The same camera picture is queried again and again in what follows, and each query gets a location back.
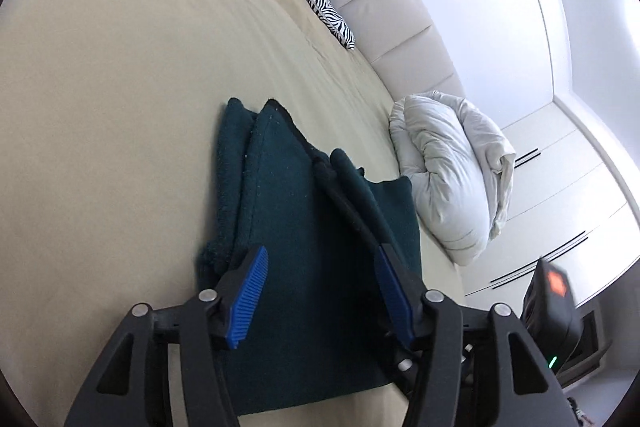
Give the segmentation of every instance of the green fleece blanket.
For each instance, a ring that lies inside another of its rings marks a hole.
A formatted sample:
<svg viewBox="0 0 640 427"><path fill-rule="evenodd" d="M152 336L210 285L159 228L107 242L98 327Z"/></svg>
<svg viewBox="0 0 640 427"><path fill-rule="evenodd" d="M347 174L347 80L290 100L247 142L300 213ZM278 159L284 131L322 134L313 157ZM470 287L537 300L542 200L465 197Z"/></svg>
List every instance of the green fleece blanket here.
<svg viewBox="0 0 640 427"><path fill-rule="evenodd" d="M216 151L216 238L198 264L215 286L251 245L269 274L245 341L223 360L236 414L282 409L379 387L368 329L383 309L372 251L391 243L420 274L407 178L373 184L346 154L331 158L270 100L259 114L232 98Z"/></svg>

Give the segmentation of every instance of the upholstered headboard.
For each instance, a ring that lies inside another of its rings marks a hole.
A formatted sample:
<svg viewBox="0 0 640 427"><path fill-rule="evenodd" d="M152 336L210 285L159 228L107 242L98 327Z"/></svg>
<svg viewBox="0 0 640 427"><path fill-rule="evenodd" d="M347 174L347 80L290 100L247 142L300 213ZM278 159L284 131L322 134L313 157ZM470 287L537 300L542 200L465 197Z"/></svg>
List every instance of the upholstered headboard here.
<svg viewBox="0 0 640 427"><path fill-rule="evenodd" d="M394 100L438 89L464 95L422 0L330 0Z"/></svg>

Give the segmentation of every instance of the white wardrobe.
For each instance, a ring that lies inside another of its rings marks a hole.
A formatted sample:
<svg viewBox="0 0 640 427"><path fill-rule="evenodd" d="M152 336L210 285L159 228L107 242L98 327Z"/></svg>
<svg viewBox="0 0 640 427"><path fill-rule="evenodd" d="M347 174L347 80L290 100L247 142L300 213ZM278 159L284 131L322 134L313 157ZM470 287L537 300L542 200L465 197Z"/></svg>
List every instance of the white wardrobe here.
<svg viewBox="0 0 640 427"><path fill-rule="evenodd" d="M568 273L581 305L638 258L638 223L598 153L555 104L503 132L518 158L509 220L475 263L460 268L467 304L505 302L520 315L542 257Z"/></svg>

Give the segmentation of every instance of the drawer handle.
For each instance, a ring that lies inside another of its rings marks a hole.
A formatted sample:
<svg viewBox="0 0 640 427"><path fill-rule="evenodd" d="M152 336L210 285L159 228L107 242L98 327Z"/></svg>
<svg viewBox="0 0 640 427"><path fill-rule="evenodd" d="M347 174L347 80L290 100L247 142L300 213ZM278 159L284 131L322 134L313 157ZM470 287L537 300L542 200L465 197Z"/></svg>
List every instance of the drawer handle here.
<svg viewBox="0 0 640 427"><path fill-rule="evenodd" d="M530 162L532 159L537 158L541 154L542 152L538 152L538 149L533 149L532 151L529 151L528 153L526 153L526 155L520 156L520 158L516 158L514 169L517 169L518 167L523 166L525 163Z"/></svg>
<svg viewBox="0 0 640 427"><path fill-rule="evenodd" d="M564 245L561 245L555 250L552 250L549 253L543 255L540 259L544 259L545 261L549 261L549 262L555 261L559 257L562 257L565 253L572 251L574 248L584 243L589 238L589 236L585 234L586 232L580 232L574 238L564 243ZM538 263L538 260L532 261L532 263L521 266L517 270L509 272L508 274L505 274L502 277L498 277L498 279L493 279L492 281L490 281L492 284L491 289L496 290L501 286L505 286L510 282L513 282L517 279L520 279L521 277L524 277L525 275L528 275L529 273L532 273L533 270L536 269L535 265L537 263Z"/></svg>
<svg viewBox="0 0 640 427"><path fill-rule="evenodd" d="M552 251L547 252L544 255L541 255L540 259L546 259L548 261L549 259L551 259L553 257L553 255L555 253L558 253L559 251L562 251L562 248L567 247L567 245L570 245L572 242L576 241L577 239L579 239L581 236L583 236L586 233L587 233L586 230L582 230L582 232L580 232L575 237L572 237L571 239L569 239L566 243L562 243L562 245L560 245L559 247L554 248ZM504 275L500 275L500 277L497 277L496 279L491 279L489 282L491 284L493 284L494 282L499 282L500 280L505 279L505 278L513 275L514 273L519 272L520 270L524 270L529 266L534 266L537 263L538 263L538 260L536 259L535 261L531 261L531 263L527 263L527 264L525 264L523 266L520 266L520 268L516 268L515 270L513 270L513 271L511 271L509 273L506 273Z"/></svg>

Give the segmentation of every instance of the beige bed sheet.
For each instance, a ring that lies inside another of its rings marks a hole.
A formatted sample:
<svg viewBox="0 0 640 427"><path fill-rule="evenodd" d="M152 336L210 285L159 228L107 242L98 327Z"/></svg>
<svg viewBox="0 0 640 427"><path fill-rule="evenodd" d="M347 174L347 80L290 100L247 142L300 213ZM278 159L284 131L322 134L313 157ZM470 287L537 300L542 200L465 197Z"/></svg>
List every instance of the beige bed sheet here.
<svg viewBox="0 0 640 427"><path fill-rule="evenodd" d="M0 367L60 426L129 307L178 305L212 233L216 127L229 97L286 107L321 150L396 178L392 99L305 0L6 0L0 8ZM429 287L459 275L422 232ZM399 425L391 386L253 425Z"/></svg>

